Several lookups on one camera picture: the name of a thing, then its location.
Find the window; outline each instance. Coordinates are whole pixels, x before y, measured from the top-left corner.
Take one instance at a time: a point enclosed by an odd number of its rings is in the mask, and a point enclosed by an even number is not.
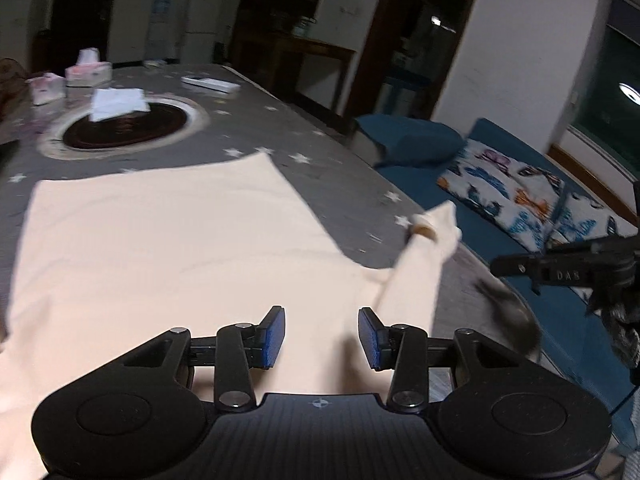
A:
[[[596,70],[574,126],[640,176],[640,9],[613,0]]]

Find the table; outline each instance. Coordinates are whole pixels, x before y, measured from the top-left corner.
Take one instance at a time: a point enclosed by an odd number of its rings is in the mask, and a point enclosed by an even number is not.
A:
[[[240,84],[241,90],[236,98],[221,99],[215,92],[181,83],[183,75],[228,80]],[[41,179],[88,178],[225,162],[256,150],[265,151],[345,256],[372,268],[393,265],[404,247],[407,217],[422,211],[318,127],[221,66],[121,68],[114,70],[113,80],[104,86],[143,88],[147,94],[188,98],[206,110],[210,123],[198,133],[163,148],[72,161],[44,157],[37,151],[36,141],[39,132],[65,110],[87,104],[91,89],[68,89],[66,100],[37,108],[23,103],[7,121],[0,123],[0,143],[21,141],[15,155],[0,169],[0,328],[25,212],[31,191]],[[509,338],[493,318],[494,308],[474,286],[482,272],[487,272],[482,262],[460,246],[443,269],[431,335],[451,337],[455,328],[468,326],[509,346]]]
[[[231,63],[236,68],[240,66],[242,48],[245,43],[260,44],[271,51],[267,68],[267,83],[265,85],[265,88],[270,92],[273,91],[278,67],[280,66],[283,54],[286,52],[293,54],[312,54],[313,56],[323,56],[339,60],[340,74],[338,75],[334,97],[331,102],[331,111],[337,111],[351,58],[353,54],[355,54],[354,50],[325,43],[324,41],[299,38],[282,32],[261,32],[259,30],[249,30],[245,28],[237,30],[234,35]]]

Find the peach cloth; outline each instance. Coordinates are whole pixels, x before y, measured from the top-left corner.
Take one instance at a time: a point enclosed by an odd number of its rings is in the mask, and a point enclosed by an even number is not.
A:
[[[414,221],[434,239],[414,236],[393,269],[375,270],[340,252],[265,154],[38,183],[0,353],[0,480],[46,473],[30,420],[51,392],[171,327],[214,335],[259,322],[274,304],[285,307],[287,331],[275,367],[255,374],[258,399],[384,398],[390,373],[367,366],[358,308],[429,331],[442,264],[460,239],[451,202]],[[197,369],[203,399],[212,377]]]

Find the gray tablecloth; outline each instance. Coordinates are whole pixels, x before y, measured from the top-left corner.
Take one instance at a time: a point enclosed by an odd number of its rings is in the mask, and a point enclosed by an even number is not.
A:
[[[241,84],[236,99],[185,85],[183,75],[209,75]],[[143,88],[175,94],[200,104],[210,115],[203,131],[176,144],[100,160],[47,158],[36,140],[65,109],[87,104],[91,89],[68,89],[66,102],[44,107],[26,104],[0,125],[0,142],[17,138],[21,146],[0,180],[0,314],[8,305],[10,280],[20,230],[34,184],[41,179],[87,178],[122,171],[147,170],[231,160],[225,150],[242,154],[259,148],[271,156],[346,256],[363,266],[392,266],[404,246],[406,218],[420,206],[395,189],[367,164],[326,136],[287,105],[221,66],[169,65],[114,70],[113,88]],[[442,279],[434,336],[451,336],[469,326],[507,342],[495,323],[491,305],[474,287],[482,263],[461,247],[447,262]]]

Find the black door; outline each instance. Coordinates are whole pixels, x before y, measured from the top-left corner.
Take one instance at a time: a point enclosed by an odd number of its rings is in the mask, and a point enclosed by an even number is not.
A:
[[[51,15],[52,70],[64,75],[81,48],[96,47],[106,60],[113,0],[54,0]]]

